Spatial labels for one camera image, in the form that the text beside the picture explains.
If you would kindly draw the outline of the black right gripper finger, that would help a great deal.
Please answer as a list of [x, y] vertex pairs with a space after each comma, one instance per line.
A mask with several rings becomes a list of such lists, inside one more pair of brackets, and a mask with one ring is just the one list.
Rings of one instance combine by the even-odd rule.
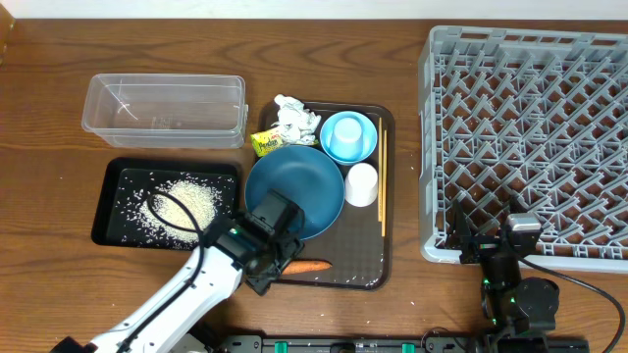
[[452, 222], [447, 231], [445, 246], [448, 249], [463, 250], [470, 244], [473, 234], [458, 200], [451, 203]]
[[478, 227], [478, 231], [480, 233], [496, 233], [510, 214], [521, 213], [522, 210], [521, 204], [515, 197], [510, 197], [501, 204], [498, 204], [497, 201], [490, 201], [484, 208], [486, 220]]

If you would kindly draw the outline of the orange carrot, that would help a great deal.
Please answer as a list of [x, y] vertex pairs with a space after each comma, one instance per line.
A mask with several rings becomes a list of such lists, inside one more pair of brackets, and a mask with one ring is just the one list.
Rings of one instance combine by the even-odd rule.
[[283, 270], [284, 276], [320, 272], [328, 270], [333, 265], [322, 260], [294, 260]]

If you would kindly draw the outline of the yellow foil snack wrapper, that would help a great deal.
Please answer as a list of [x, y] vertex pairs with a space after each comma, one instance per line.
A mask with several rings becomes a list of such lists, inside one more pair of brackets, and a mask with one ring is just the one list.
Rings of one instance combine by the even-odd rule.
[[258, 157], [264, 157], [269, 153], [284, 147], [287, 143], [284, 141], [283, 133], [285, 129], [282, 126], [259, 131], [250, 135], [252, 147]]

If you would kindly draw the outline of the white cup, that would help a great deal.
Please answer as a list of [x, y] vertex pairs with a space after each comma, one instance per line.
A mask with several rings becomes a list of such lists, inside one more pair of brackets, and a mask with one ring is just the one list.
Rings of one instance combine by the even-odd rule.
[[345, 177], [345, 201], [355, 207], [371, 205], [378, 195], [378, 172], [367, 164], [352, 166]]

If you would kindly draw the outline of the white paper napkin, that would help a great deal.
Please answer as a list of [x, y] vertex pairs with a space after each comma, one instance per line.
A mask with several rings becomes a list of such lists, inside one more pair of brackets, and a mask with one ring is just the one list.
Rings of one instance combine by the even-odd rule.
[[291, 97], [278, 94], [274, 98], [278, 105], [278, 120], [273, 126], [278, 128], [282, 141], [287, 144], [312, 146], [317, 143], [315, 131], [321, 117]]

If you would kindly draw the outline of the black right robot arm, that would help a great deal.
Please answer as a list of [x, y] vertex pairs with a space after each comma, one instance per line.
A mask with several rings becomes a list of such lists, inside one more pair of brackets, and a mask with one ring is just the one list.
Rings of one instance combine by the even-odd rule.
[[535, 251], [543, 231], [538, 218], [517, 203], [494, 235], [471, 230], [461, 204], [451, 204], [447, 245], [459, 262], [481, 266], [482, 309], [493, 326], [465, 344], [466, 352], [548, 352], [546, 333], [556, 327], [559, 288], [549, 279], [521, 276], [519, 260]]

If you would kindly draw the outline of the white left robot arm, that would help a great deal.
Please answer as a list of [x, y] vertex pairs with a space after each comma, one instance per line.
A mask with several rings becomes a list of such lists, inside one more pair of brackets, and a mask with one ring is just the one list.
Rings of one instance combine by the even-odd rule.
[[250, 215], [216, 221], [185, 265], [133, 314], [87, 344], [67, 336], [51, 351], [169, 352], [243, 283], [265, 295], [303, 249], [302, 229], [301, 216], [278, 228]]

